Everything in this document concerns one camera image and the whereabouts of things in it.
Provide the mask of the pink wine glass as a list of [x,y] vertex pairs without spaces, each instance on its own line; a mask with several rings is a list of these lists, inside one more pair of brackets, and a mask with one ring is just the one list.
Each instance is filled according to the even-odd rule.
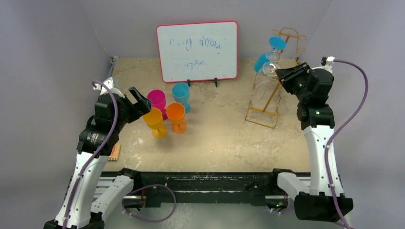
[[151,100],[152,107],[158,108],[162,112],[163,120],[167,120],[165,93],[162,90],[155,89],[148,93],[147,98]]

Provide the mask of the yellow wine glass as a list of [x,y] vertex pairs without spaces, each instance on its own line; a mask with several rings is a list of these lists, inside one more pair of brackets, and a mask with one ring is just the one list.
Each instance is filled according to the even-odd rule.
[[143,115],[145,124],[151,129],[154,138],[163,138],[167,134],[167,128],[163,124],[163,115],[160,109],[151,108],[151,110]]

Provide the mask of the clear wine glass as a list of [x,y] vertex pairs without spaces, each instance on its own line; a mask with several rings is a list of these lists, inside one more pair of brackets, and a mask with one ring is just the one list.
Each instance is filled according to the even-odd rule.
[[265,57],[270,62],[279,62],[281,60],[282,51],[278,49],[272,49],[265,53]]
[[261,103],[266,103],[272,94],[274,87],[277,85],[276,70],[279,69],[276,63],[267,62],[256,73],[255,83],[251,95],[253,106],[261,106]]

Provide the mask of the orange wine glass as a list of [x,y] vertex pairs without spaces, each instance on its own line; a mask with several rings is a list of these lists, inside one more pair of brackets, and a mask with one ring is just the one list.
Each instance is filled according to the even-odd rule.
[[176,134],[182,134],[187,129],[185,123],[185,108],[180,103],[171,103],[166,108],[168,120],[172,123],[172,130]]

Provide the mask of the light blue wine glass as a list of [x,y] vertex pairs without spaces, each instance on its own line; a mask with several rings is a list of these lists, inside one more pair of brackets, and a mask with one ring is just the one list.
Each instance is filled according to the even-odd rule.
[[185,112],[188,114],[191,111],[191,106],[188,103],[190,98],[190,88],[186,83],[176,83],[172,88],[172,95],[177,103],[184,106]]

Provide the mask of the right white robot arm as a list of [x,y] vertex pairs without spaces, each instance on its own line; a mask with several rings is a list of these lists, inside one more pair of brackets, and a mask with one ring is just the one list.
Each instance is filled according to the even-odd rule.
[[330,69],[312,69],[307,63],[277,69],[276,74],[286,92],[298,99],[297,117],[308,146],[311,172],[309,185],[292,172],[281,172],[268,181],[268,188],[274,194],[285,191],[292,198],[298,219],[336,223],[353,209],[353,200],[345,196],[335,161],[335,121],[327,104],[334,77]]

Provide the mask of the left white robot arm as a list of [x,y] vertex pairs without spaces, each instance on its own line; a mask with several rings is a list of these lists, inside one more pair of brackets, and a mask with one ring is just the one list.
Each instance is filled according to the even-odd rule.
[[129,92],[137,100],[135,104],[126,96],[121,97],[117,93],[113,96],[105,94],[98,97],[95,114],[88,119],[86,128],[79,135],[75,172],[71,177],[64,204],[58,216],[46,222],[44,228],[104,227],[102,213],[91,212],[92,195],[123,126],[138,120],[151,109],[151,102],[135,87],[131,87]]

